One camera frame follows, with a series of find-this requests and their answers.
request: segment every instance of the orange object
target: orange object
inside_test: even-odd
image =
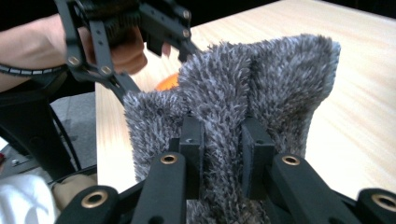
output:
[[[160,84],[158,84],[158,86],[155,88],[155,90],[168,91],[168,90],[178,86],[177,78],[178,78],[178,73],[174,73],[170,77],[167,77],[166,79],[161,81]]]

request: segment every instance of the gray floor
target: gray floor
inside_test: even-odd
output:
[[[78,96],[64,97],[53,102],[51,106],[72,141],[81,167],[85,168],[95,165],[96,114],[94,92]],[[21,171],[24,171],[26,167],[37,167],[35,161],[29,161],[22,155],[18,154],[10,146],[5,146],[1,151],[6,154],[7,162],[4,169],[0,172],[0,178],[20,173]],[[12,161],[15,160],[20,164],[12,164]],[[50,180],[46,172],[39,167],[29,170],[28,173],[42,175],[47,180]]]

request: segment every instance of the gray fuzzy cloth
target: gray fuzzy cloth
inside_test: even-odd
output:
[[[180,135],[191,113],[205,127],[204,194],[188,201],[188,223],[266,223],[262,202],[242,195],[240,124],[258,119],[278,152],[305,154],[315,109],[330,94],[340,46],[315,35],[255,44],[222,43],[183,64],[179,87],[124,99],[137,181]]]

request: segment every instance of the wooden table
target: wooden table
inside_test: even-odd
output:
[[[360,189],[396,192],[396,20],[309,0],[289,0],[192,28],[200,48],[253,43],[287,35],[326,35],[342,46],[334,88],[315,112],[306,158],[328,185],[356,198]],[[147,53],[148,66],[134,80],[151,91],[177,72],[171,58]],[[119,192],[134,184],[132,147],[123,108],[97,86],[99,184]]]

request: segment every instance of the plush fabric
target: plush fabric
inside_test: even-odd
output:
[[[136,179],[152,158],[179,137],[189,111],[205,129],[204,188],[188,201],[188,223],[266,223],[262,202],[243,197],[239,179],[240,124],[258,119],[278,152],[305,154],[315,109],[330,94],[340,46],[315,35],[255,44],[221,43],[193,55],[170,91],[129,92],[125,115],[134,147]]]

